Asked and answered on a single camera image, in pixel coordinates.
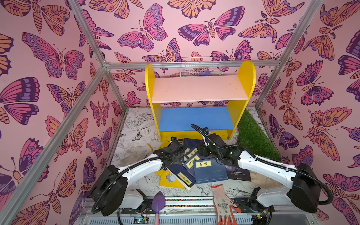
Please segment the black wolf cover book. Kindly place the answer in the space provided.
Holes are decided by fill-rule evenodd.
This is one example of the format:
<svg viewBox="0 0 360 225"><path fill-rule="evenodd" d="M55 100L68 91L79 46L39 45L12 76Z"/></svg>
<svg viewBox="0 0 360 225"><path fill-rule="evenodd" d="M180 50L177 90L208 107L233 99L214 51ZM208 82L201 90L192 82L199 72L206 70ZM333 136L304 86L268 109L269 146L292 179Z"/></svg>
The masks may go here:
<svg viewBox="0 0 360 225"><path fill-rule="evenodd" d="M225 168L229 180L251 182L249 170L228 165L225 165Z"/></svg>

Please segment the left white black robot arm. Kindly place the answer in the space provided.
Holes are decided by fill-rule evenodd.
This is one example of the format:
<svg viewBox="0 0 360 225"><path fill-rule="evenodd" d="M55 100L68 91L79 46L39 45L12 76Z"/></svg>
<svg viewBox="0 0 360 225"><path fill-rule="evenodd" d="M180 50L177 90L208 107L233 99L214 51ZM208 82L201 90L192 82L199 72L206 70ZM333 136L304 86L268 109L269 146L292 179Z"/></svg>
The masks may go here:
<svg viewBox="0 0 360 225"><path fill-rule="evenodd" d="M108 166L90 190L91 199L94 201L91 212L100 212L103 216L114 213L124 202L130 185L150 173L181 163L187 148L185 140L172 137L168 146L154 151L141 161L119 168Z"/></svg>

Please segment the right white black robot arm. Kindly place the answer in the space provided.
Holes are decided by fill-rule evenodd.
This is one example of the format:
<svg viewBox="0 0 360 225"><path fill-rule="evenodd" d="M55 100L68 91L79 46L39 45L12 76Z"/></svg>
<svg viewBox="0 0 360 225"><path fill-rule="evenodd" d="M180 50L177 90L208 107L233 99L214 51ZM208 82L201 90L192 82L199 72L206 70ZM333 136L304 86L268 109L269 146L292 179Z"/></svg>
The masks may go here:
<svg viewBox="0 0 360 225"><path fill-rule="evenodd" d="M333 202L331 190L306 164L287 165L260 157L243 146L226 145L215 133L204 133L202 137L204 143L199 150L202 155L212 155L221 164L250 170L281 184L274 188L255 188L247 201L254 211L261 212L276 205L293 205L304 212L315 213L319 205Z"/></svg>

